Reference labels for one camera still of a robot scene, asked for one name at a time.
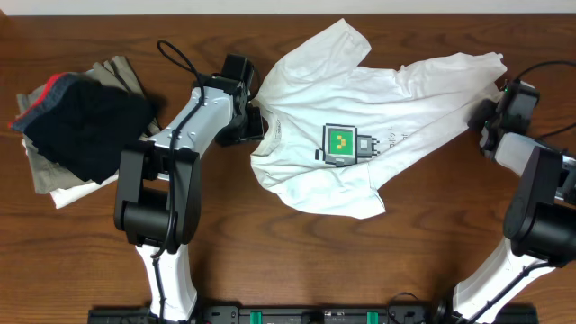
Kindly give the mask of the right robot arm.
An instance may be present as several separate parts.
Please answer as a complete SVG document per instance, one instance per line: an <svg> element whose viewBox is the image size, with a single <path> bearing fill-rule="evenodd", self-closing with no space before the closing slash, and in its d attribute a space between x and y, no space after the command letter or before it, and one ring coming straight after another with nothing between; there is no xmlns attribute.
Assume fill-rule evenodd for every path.
<svg viewBox="0 0 576 324"><path fill-rule="evenodd" d="M575 259L575 159L526 135L539 99L536 88L516 79L497 102L483 101L468 122L481 131L481 153L520 181L502 240L439 305L437 323L494 323L534 280Z"/></svg>

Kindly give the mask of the white graphic t-shirt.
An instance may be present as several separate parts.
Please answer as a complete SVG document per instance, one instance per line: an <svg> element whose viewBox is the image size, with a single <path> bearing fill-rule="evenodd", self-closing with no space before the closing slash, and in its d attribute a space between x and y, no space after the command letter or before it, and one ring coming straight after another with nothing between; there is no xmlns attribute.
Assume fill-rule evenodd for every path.
<svg viewBox="0 0 576 324"><path fill-rule="evenodd" d="M297 211L383 213L380 188L464 132L473 109L499 96L506 70L495 52L364 67L370 51L339 20L277 61L259 89L268 129L251 166Z"/></svg>

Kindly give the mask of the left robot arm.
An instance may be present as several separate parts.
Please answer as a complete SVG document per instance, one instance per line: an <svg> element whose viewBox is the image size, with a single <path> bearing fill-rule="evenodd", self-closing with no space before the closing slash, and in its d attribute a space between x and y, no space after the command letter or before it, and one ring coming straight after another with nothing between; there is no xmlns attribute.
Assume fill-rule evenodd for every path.
<svg viewBox="0 0 576 324"><path fill-rule="evenodd" d="M264 137L250 86L257 74L246 57L229 54L221 72L200 74L190 102L151 139L121 153L114 224L141 256L152 302L120 323L188 323L197 291L188 245L201 216L201 158L211 143L222 147Z"/></svg>

